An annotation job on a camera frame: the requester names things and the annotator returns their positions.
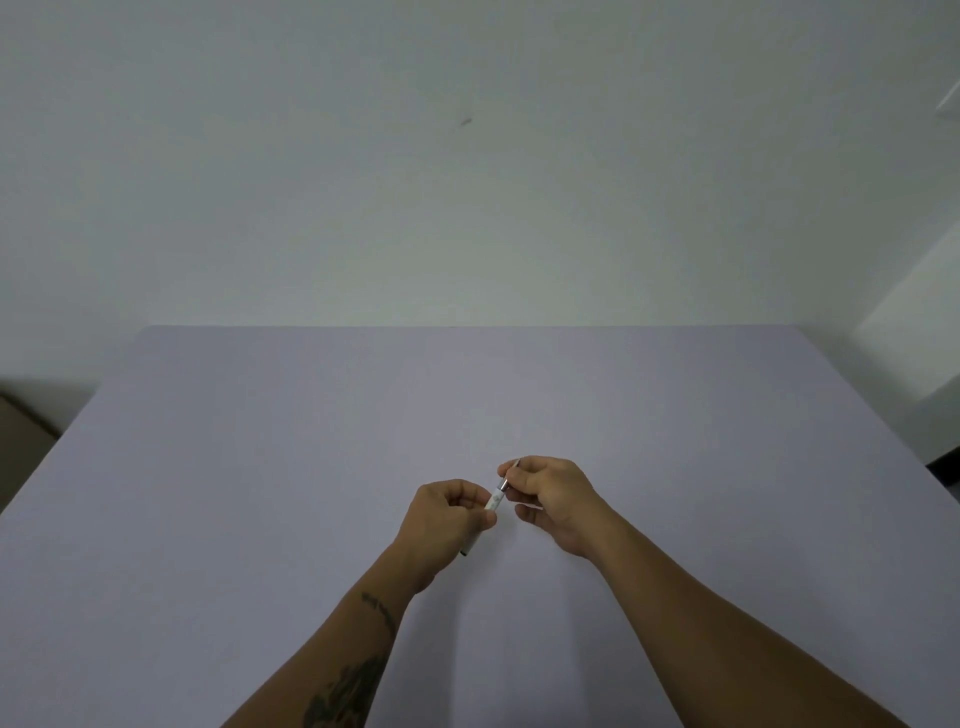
right hand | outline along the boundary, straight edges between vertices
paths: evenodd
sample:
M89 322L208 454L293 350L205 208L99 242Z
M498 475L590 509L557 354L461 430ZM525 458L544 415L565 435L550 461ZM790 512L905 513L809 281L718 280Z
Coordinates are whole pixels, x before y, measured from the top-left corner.
M507 500L517 503L516 514L550 534L567 553L589 558L590 539L616 514L584 472L556 457L530 455L517 467L514 463L503 463L496 472L511 485Z

table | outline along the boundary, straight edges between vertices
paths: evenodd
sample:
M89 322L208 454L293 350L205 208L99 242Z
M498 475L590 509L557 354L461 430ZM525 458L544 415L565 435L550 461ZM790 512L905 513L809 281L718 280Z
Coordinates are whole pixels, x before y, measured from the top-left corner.
M914 726L960 716L960 504L789 327L147 328L0 516L0 715L218 726L414 489L575 460L684 567ZM501 512L371 726L676 726L598 575Z

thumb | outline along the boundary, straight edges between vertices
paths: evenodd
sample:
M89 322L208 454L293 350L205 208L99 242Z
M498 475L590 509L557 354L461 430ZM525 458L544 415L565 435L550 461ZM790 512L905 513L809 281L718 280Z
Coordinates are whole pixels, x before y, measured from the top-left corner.
M531 508L529 505L518 503L514 509L521 521L532 523L537 528L541 528L551 536L553 535L553 519L546 515L546 511L539 508Z
M485 508L469 508L467 510L467 531L479 533L493 528L496 523L496 514Z

pen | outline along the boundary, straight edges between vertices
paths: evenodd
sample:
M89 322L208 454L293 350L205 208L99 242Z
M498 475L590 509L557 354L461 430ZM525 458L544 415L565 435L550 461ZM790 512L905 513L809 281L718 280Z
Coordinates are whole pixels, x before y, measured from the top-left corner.
M517 460L514 463L514 467L518 468L519 465L520 465L520 461ZM504 475L503 480L500 483L499 487L495 491L493 491L493 495L490 496L490 500L487 501L487 505L484 507L484 510L495 511L496 507L500 505L500 501L503 500L503 497L506 495L507 488L509 487L510 486L507 484L507 476ZM477 539L480 538L481 533L482 531L478 531L477 533L471 534L467 538L467 542L464 544L464 547L460 549L460 553L462 556L466 556L467 554L470 553L470 550L473 548L473 545L476 544Z

dark object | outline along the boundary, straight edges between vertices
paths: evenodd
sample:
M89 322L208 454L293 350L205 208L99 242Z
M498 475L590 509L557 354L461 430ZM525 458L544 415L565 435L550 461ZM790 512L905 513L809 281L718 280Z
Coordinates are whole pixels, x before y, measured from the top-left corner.
M948 488L960 483L960 447L952 449L946 455L941 455L926 468Z

